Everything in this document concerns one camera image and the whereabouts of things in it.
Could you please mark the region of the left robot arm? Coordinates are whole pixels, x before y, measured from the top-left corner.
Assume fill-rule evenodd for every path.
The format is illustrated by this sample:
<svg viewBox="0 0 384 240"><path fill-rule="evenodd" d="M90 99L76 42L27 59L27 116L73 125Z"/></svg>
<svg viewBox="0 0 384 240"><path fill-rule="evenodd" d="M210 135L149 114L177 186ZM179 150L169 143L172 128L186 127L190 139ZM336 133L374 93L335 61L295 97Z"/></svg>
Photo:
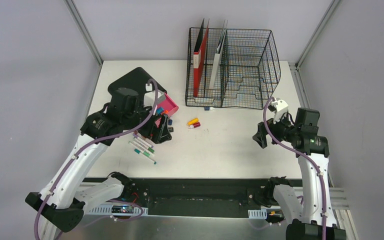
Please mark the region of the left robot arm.
<svg viewBox="0 0 384 240"><path fill-rule="evenodd" d="M39 239L39 221L45 218L61 232L74 229L89 210L113 199L127 202L132 198L131 180L114 172L102 183L87 190L78 188L91 167L119 138L148 127L156 121L158 105L166 94L145 86L145 94L120 87L111 92L111 100L100 111L89 115L63 166L39 192L30 192L25 201L37 211L34 220L35 238Z"/></svg>

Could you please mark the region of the grey notebook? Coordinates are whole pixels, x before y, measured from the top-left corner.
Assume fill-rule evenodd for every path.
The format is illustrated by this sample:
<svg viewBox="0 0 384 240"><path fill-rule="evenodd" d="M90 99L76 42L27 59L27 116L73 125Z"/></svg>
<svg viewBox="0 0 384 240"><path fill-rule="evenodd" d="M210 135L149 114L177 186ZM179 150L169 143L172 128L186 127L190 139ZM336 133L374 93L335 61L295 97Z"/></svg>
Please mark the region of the grey notebook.
<svg viewBox="0 0 384 240"><path fill-rule="evenodd" d="M213 65L212 65L212 72L210 76L210 82L209 82L209 89L213 90L214 85L216 82L216 78L218 75L218 68L220 66L221 58L222 58L222 52L223 52L223 47L224 47L224 42L225 42L225 35L226 35L226 30L227 30L227 25L228 25L228 20L223 21L223 26L221 29L220 37L218 44L216 46L215 52L214 52L214 58L213 58Z"/></svg>

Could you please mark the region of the black pink drawer unit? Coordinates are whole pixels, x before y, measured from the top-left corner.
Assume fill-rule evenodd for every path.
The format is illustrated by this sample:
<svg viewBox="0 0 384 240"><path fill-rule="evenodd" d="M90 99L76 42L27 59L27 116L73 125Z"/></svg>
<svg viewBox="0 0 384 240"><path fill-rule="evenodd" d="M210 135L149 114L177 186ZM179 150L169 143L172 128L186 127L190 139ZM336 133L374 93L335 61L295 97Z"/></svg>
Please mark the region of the black pink drawer unit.
<svg viewBox="0 0 384 240"><path fill-rule="evenodd" d="M146 93L145 84L148 84L149 79L153 79L153 77L142 67L136 67L116 81L112 82L108 86L107 90L110 94L112 94L119 88L132 89L138 93L139 99L144 106L144 94ZM171 117L178 111L179 106L170 98L167 90L161 84L157 81L156 84L157 89L163 91L166 95L166 100L159 104L158 107L163 107L164 110L167 110L169 117Z"/></svg>

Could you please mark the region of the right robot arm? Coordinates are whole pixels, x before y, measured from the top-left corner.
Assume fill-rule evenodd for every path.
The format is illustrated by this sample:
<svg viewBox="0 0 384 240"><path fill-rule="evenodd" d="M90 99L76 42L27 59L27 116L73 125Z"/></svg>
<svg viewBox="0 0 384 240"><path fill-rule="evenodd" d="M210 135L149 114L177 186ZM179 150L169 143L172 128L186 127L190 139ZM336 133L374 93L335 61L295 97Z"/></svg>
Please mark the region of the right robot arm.
<svg viewBox="0 0 384 240"><path fill-rule="evenodd" d="M294 122L288 107L266 106L263 121L252 137L262 148L271 142L293 152L302 177L302 201L285 177L273 177L264 189L264 200L278 204L287 222L288 240L345 240L346 231L340 229L334 216L328 180L329 143L319 136L317 110L298 108Z"/></svg>

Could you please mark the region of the red notebook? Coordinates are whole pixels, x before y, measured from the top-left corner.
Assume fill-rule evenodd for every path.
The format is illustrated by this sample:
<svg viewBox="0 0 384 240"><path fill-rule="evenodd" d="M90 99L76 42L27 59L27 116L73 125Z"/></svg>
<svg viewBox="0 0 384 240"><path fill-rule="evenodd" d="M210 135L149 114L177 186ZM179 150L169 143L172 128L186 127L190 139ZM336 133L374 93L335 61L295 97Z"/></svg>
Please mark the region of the red notebook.
<svg viewBox="0 0 384 240"><path fill-rule="evenodd" d="M209 23L205 27L205 18L202 19L193 51L193 97L199 96L204 62L206 58Z"/></svg>

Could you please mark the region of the blue highlighter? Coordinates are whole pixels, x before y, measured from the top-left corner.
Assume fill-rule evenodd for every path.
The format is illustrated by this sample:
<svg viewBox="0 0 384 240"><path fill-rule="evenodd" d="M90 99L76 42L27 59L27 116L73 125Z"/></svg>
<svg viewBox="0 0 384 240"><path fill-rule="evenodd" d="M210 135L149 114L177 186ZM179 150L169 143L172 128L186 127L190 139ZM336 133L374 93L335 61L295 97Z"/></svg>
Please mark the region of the blue highlighter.
<svg viewBox="0 0 384 240"><path fill-rule="evenodd" d="M156 110L155 110L155 115L158 116L158 115L162 115L164 113L164 108L163 107L158 107Z"/></svg>

